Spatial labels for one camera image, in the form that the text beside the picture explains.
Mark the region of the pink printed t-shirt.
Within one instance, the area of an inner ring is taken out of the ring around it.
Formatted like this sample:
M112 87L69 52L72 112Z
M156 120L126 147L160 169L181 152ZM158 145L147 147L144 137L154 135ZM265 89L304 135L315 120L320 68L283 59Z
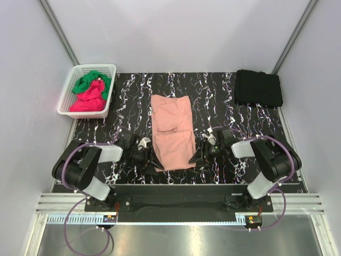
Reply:
M196 152L192 108L188 96L151 96L152 144L165 171L195 167L189 160Z

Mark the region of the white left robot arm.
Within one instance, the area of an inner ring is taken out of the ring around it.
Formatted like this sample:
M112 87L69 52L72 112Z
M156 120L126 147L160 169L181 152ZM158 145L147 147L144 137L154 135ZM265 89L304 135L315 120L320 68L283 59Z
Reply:
M81 192L88 203L103 211L118 209L115 189L95 177L98 164L124 160L143 174L165 169L149 138L141 138L130 131L119 133L111 143L73 140L53 166L52 177L66 188Z

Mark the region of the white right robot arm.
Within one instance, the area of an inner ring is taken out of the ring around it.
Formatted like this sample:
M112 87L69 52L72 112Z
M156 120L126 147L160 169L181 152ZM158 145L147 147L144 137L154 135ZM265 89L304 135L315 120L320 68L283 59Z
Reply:
M204 167L218 157L256 159L260 173L241 195L227 196L224 205L228 212L260 212L271 192L290 179L302 167L302 161L290 144L273 135L237 140L235 131L223 126L208 130L189 163Z

